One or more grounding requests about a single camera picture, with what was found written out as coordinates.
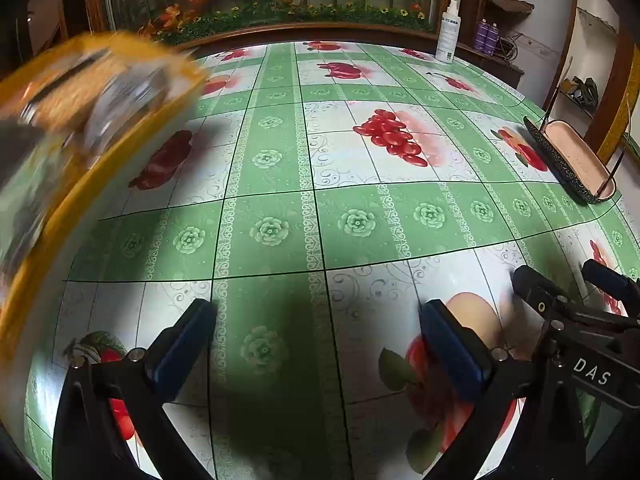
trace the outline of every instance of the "white bottle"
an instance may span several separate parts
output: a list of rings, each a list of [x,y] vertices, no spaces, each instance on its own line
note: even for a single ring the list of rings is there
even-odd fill
[[[447,12],[442,13],[440,22],[440,35],[436,48],[436,59],[445,63],[453,63],[460,32],[460,17],[458,16],[458,3],[452,0]]]

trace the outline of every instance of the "purple bottle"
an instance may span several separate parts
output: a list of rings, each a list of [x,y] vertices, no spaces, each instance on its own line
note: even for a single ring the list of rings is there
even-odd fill
[[[498,38],[500,38],[500,31],[494,23],[491,27],[489,27],[482,51],[488,56],[492,56],[495,51],[495,45],[498,43]]]
[[[474,49],[482,52],[488,32],[489,25],[486,24],[486,20],[482,20],[482,22],[478,23],[478,28],[476,29],[476,37],[474,38]]]

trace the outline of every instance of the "bottle cap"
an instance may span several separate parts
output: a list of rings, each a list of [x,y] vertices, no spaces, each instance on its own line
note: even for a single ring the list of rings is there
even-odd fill
[[[447,8],[447,14],[453,14],[454,16],[458,15],[458,2],[456,0],[452,0]]]

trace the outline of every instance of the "blue gripper pad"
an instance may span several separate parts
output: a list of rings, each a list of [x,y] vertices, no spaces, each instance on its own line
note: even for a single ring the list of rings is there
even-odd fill
[[[420,330],[460,399],[481,399],[492,364],[480,338],[460,325],[440,300],[420,306]]]
[[[163,330],[149,351],[158,343],[164,356],[152,364],[151,380],[161,402],[172,402],[187,379],[202,348],[216,327],[217,309],[207,300],[193,300],[174,326]]]

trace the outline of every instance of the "screw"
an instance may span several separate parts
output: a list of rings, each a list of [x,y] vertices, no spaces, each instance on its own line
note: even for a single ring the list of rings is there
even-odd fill
[[[507,360],[509,354],[504,348],[494,348],[493,350],[491,350],[491,357],[493,357],[498,362],[502,362]]]
[[[82,368],[85,362],[86,362],[86,359],[84,358],[83,355],[74,355],[71,358],[71,367],[76,369]]]
[[[129,361],[138,362],[145,356],[146,350],[144,348],[134,348],[127,354]]]

